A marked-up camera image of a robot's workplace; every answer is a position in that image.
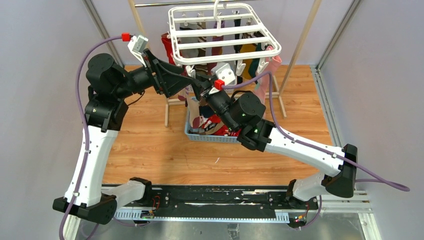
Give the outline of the white clip sock hanger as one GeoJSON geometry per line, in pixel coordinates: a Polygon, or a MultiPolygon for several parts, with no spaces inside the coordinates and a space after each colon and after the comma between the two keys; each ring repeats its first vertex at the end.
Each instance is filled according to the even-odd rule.
{"type": "Polygon", "coordinates": [[[245,59],[265,59],[277,56],[282,51],[281,44],[267,29],[253,7],[243,2],[218,0],[212,5],[192,5],[172,7],[168,13],[169,35],[174,62],[178,65],[241,61],[245,59]],[[197,29],[197,22],[206,22],[206,29],[197,29]],[[198,43],[198,37],[206,37],[207,42],[198,43]],[[182,52],[205,47],[233,47],[246,44],[271,46],[270,50],[251,53],[224,53],[204,57],[185,57],[182,52]]]}

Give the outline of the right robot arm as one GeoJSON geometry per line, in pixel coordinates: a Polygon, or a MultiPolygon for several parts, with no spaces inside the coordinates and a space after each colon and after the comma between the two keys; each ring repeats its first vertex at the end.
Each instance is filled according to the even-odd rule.
{"type": "Polygon", "coordinates": [[[195,84],[195,96],[204,100],[231,132],[238,132],[237,140],[242,146],[288,156],[319,169],[319,173],[310,177],[290,181],[285,200],[291,208],[297,209],[322,194],[353,197],[356,146],[330,146],[288,133],[276,121],[263,118],[266,107],[254,93],[247,91],[234,99],[223,90],[215,91],[213,86],[217,82],[214,76],[195,84]]]}

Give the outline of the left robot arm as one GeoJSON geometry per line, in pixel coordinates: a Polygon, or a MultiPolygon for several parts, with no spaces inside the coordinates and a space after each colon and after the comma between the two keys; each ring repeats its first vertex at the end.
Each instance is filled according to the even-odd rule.
{"type": "Polygon", "coordinates": [[[53,201],[53,209],[80,219],[105,225],[118,209],[136,201],[145,207],[154,199],[149,180],[132,177],[127,183],[102,191],[102,180],[112,146],[129,109],[126,98],[146,89],[171,97],[193,85],[196,79],[183,68],[156,58],[148,49],[141,55],[145,66],[126,71],[108,53],[100,53],[87,65],[87,105],[81,105],[83,137],[76,169],[64,196],[53,201]]]}

